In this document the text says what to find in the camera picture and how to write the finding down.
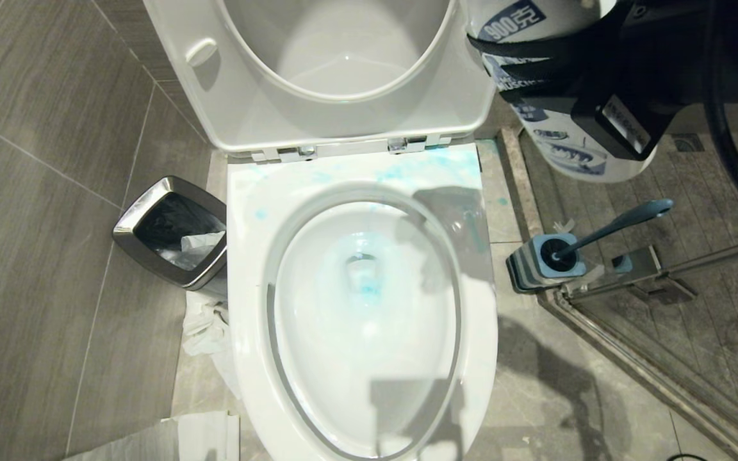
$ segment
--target gray tile floor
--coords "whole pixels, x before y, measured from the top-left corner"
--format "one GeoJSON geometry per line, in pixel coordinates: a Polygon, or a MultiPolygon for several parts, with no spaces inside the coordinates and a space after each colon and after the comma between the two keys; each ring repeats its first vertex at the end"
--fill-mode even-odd
{"type": "MultiPolygon", "coordinates": [[[[729,460],[652,394],[546,312],[517,295],[501,263],[521,245],[495,144],[478,144],[495,262],[498,362],[495,388],[466,461],[665,461],[680,452],[729,460]]],[[[223,198],[223,155],[213,157],[208,189],[223,198]]],[[[207,357],[181,354],[173,415],[225,409],[241,419],[241,460],[269,455],[207,357]]]]}

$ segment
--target toilet brush holder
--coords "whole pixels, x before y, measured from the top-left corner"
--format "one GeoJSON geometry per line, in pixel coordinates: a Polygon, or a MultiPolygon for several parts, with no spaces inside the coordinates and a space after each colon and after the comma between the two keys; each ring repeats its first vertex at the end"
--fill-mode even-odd
{"type": "Polygon", "coordinates": [[[506,260],[512,286],[518,293],[533,293],[586,274],[580,252],[562,259],[552,255],[577,242],[574,234],[542,234],[532,237],[506,260]]]}

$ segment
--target bathroom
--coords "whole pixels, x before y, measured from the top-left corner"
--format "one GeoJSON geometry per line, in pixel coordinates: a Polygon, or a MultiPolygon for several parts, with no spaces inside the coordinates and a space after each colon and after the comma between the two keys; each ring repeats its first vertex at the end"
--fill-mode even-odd
{"type": "MultiPolygon", "coordinates": [[[[627,300],[609,286],[581,294],[573,313],[516,294],[502,263],[555,223],[573,220],[583,236],[663,196],[675,201],[670,215],[585,258],[645,245],[674,265],[738,252],[738,195],[715,157],[699,155],[713,149],[701,108],[674,120],[638,178],[603,186],[537,161],[520,119],[489,100],[473,137],[496,368],[464,459],[738,459],[738,336],[714,343],[708,330],[738,321],[738,259],[682,277],[699,295],[690,302],[627,300]],[[692,175],[702,163],[704,175],[692,175]],[[690,237],[698,231],[704,240],[690,237]],[[715,317],[728,304],[737,316],[715,317]],[[707,423],[720,414],[728,422],[707,423]]],[[[729,117],[738,134],[738,106],[729,117]]],[[[272,459],[208,357],[183,353],[184,291],[111,238],[166,175],[226,200],[230,160],[241,159],[211,143],[142,0],[0,0],[0,459],[73,457],[211,411],[240,416],[239,459],[272,459]]]]}

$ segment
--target cleaning product bottle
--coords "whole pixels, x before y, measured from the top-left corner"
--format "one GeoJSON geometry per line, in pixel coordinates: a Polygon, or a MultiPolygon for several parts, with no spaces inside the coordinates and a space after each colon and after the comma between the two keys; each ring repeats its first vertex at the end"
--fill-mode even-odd
{"type": "MultiPolygon", "coordinates": [[[[562,37],[591,26],[613,8],[616,0],[465,0],[471,37],[503,44],[562,37]]],[[[513,64],[542,61],[542,58],[509,58],[481,53],[484,67],[498,90],[509,91],[533,85],[504,70],[513,64]]],[[[638,175],[653,159],[615,158],[586,134],[566,113],[513,103],[525,130],[550,165],[564,175],[589,182],[627,181],[638,175]]]]}

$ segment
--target toilet bowl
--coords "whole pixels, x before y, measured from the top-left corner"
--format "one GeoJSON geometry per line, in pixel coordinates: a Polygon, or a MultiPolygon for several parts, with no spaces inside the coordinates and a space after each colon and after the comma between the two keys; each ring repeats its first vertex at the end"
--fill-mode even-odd
{"type": "Polygon", "coordinates": [[[233,152],[229,327],[264,447],[462,458],[497,330],[469,138],[494,84],[459,2],[145,5],[204,131],[233,152]]]}

